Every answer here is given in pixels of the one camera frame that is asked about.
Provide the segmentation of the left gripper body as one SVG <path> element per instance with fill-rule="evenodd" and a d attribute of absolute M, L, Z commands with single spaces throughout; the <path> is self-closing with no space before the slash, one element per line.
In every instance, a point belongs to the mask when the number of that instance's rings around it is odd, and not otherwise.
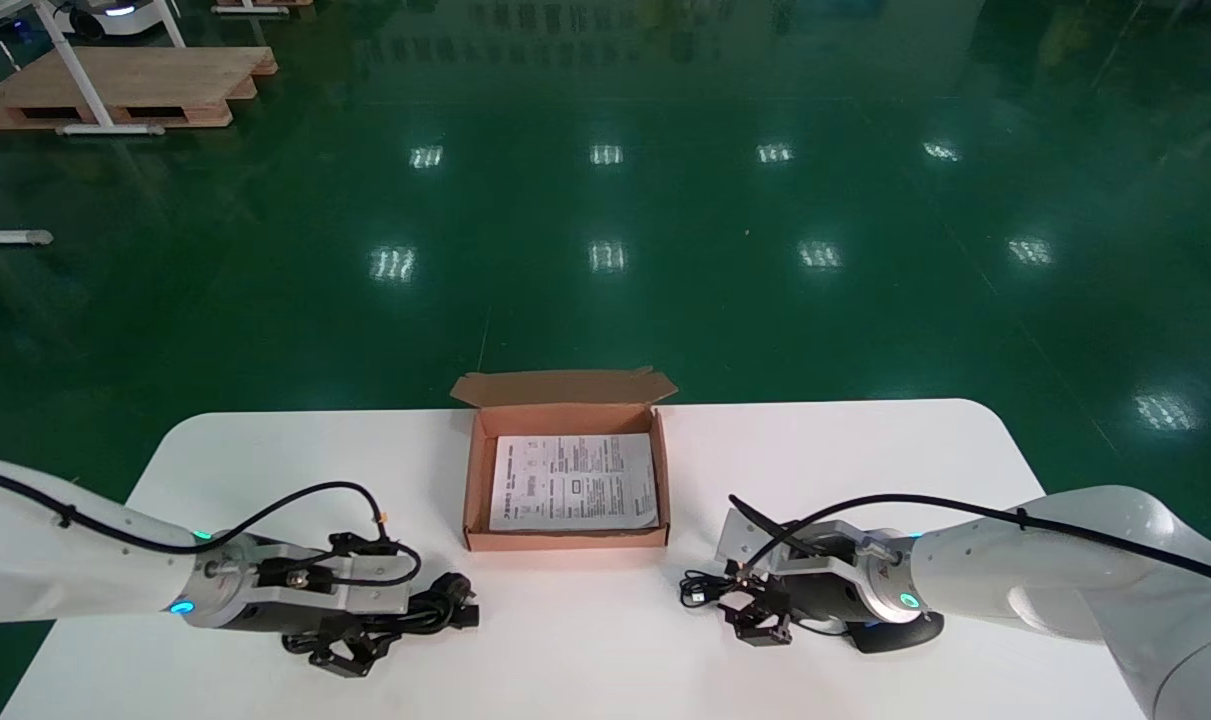
<path fill-rule="evenodd" d="M 343 589 L 335 583 L 339 555 L 334 552 L 266 545 L 259 553 L 249 588 L 249 629 L 316 633 L 322 620 L 343 614 Z"/>

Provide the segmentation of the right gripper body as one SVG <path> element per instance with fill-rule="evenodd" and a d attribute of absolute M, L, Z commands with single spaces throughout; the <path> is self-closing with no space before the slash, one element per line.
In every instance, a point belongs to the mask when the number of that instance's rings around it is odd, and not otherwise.
<path fill-rule="evenodd" d="M 764 555 L 764 588 L 791 620 L 838 626 L 880 621 L 869 571 L 880 561 L 879 530 L 846 522 L 765 522 L 770 538 L 782 537 Z"/>

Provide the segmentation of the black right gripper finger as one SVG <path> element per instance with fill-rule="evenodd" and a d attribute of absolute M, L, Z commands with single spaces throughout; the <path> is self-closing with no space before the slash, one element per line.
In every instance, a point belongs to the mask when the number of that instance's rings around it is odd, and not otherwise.
<path fill-rule="evenodd" d="M 745 607 L 745 643 L 752 647 L 782 647 L 792 643 L 791 614 L 785 603 L 756 598 Z"/>
<path fill-rule="evenodd" d="M 768 607 L 762 603 L 765 589 L 761 578 L 723 578 L 721 620 L 734 628 L 759 628 L 768 620 Z"/>

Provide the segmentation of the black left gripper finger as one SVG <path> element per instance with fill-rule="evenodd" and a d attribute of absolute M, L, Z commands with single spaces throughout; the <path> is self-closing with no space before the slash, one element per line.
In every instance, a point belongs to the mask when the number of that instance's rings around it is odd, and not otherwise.
<path fill-rule="evenodd" d="M 309 666 L 340 678 L 365 678 L 375 666 L 375 643 L 365 632 L 318 634 Z"/>
<path fill-rule="evenodd" d="M 355 615 L 349 650 L 357 662 L 384 659 L 391 643 L 398 639 L 398 618 L 394 615 Z"/>

